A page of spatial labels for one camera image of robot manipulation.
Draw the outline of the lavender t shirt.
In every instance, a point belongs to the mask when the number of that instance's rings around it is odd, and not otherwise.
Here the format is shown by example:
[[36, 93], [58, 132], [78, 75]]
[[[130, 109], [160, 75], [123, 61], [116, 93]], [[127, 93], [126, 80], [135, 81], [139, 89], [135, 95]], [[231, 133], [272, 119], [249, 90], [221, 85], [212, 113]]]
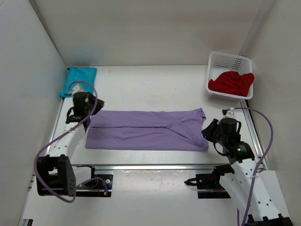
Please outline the lavender t shirt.
[[206, 115], [190, 111], [146, 112], [101, 110], [92, 116], [87, 149], [207, 152], [203, 138]]

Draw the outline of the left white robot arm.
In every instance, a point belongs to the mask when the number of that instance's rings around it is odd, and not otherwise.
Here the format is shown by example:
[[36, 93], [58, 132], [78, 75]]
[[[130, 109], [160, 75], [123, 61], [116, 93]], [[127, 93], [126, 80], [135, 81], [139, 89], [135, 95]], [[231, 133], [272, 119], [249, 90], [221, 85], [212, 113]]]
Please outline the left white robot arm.
[[99, 177], [90, 166], [74, 167], [71, 164], [79, 141], [86, 135], [91, 115], [98, 113], [104, 105], [89, 92], [79, 91], [72, 95], [73, 107], [66, 116], [64, 133], [54, 139], [45, 156], [38, 154], [34, 160], [37, 192], [40, 196], [53, 195], [70, 203], [67, 196], [75, 198], [76, 188], [85, 185], [94, 188]]

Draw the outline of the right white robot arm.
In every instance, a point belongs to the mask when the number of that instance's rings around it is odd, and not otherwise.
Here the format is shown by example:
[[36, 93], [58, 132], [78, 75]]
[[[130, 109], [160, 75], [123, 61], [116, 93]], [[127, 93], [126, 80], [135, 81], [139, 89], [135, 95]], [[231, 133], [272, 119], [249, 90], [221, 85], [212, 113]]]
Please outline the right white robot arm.
[[291, 226], [289, 217], [284, 217], [275, 206], [258, 172], [255, 155], [246, 142], [241, 141], [241, 122], [233, 118], [213, 119], [202, 131], [203, 137], [213, 145], [222, 146], [222, 156], [229, 163], [213, 169], [211, 182], [216, 188], [224, 188], [244, 211], [245, 226]]

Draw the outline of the teal t shirt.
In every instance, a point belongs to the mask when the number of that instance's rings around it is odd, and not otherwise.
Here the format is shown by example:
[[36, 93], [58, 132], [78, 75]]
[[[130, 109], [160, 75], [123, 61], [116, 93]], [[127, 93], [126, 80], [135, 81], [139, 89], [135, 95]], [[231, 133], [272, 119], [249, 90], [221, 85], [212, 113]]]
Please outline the teal t shirt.
[[83, 87], [84, 92], [94, 93], [93, 87], [95, 83], [97, 69], [94, 67], [74, 67], [71, 66], [67, 72], [65, 85], [63, 90], [60, 92], [59, 97], [71, 97], [71, 91], [75, 87], [75, 81], [80, 82], [79, 85]]

